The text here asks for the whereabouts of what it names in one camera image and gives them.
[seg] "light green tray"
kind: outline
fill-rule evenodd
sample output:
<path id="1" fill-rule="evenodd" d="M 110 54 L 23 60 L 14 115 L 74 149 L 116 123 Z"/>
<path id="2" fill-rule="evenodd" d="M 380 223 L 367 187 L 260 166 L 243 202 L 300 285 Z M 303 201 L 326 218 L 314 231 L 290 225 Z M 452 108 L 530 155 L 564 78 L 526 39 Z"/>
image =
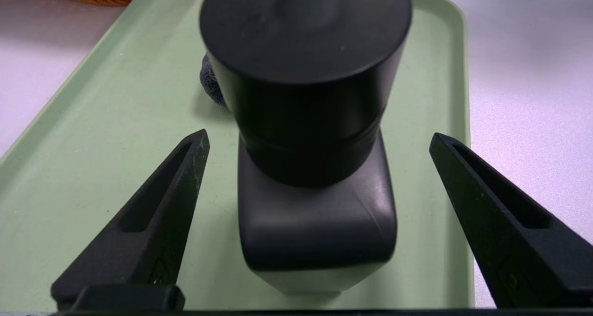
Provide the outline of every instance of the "light green tray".
<path id="1" fill-rule="evenodd" d="M 49 288 L 187 134 L 210 156 L 178 284 L 186 309 L 473 304 L 470 250 L 428 154 L 468 143 L 466 31 L 447 0 L 413 0 L 383 117 L 399 221 L 392 261 L 340 295 L 285 296 L 244 263 L 238 131 L 202 90 L 202 0 L 134 0 L 0 162 L 0 310 L 54 310 Z"/>

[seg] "black cylindrical object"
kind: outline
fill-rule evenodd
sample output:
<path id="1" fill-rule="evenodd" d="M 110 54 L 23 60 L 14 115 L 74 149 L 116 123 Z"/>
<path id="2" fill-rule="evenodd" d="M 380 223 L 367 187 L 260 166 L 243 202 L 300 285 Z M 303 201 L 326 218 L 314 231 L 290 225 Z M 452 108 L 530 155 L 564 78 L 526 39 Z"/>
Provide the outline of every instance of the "black cylindrical object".
<path id="1" fill-rule="evenodd" d="M 205 0 L 202 38 L 254 163 L 323 187 L 372 149 L 411 0 Z"/>

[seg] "cylinder top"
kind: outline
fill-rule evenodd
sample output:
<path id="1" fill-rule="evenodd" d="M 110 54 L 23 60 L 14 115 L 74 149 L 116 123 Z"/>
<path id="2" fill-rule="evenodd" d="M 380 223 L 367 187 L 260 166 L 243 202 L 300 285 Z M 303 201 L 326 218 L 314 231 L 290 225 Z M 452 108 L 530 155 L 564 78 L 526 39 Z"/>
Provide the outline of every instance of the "cylinder top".
<path id="1" fill-rule="evenodd" d="M 411 0 L 205 0 L 202 38 L 229 69 L 313 84 L 358 74 L 402 44 Z"/>

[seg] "black lid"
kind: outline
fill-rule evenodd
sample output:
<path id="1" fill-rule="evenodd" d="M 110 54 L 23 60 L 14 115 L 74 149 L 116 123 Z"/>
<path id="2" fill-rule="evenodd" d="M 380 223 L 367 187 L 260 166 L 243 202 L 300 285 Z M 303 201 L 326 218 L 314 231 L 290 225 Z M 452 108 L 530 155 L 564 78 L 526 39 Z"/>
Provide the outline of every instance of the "black lid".
<path id="1" fill-rule="evenodd" d="M 205 0 L 202 38 L 254 163 L 322 187 L 371 151 L 410 0 Z"/>
<path id="2" fill-rule="evenodd" d="M 205 0 L 202 37 L 226 67 L 266 82 L 320 83 L 385 60 L 404 41 L 410 0 Z"/>

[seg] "white table surface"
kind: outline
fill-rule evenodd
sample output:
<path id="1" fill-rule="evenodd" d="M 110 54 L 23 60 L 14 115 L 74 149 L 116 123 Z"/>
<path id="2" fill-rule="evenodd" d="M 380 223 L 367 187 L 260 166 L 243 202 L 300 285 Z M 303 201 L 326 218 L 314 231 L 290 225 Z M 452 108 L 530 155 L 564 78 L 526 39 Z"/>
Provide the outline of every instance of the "white table surface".
<path id="1" fill-rule="evenodd" d="M 473 150 L 593 242 L 593 3 L 452 1 L 468 22 Z M 0 0 L 0 155 L 122 10 Z M 476 307 L 493 306 L 476 268 Z"/>

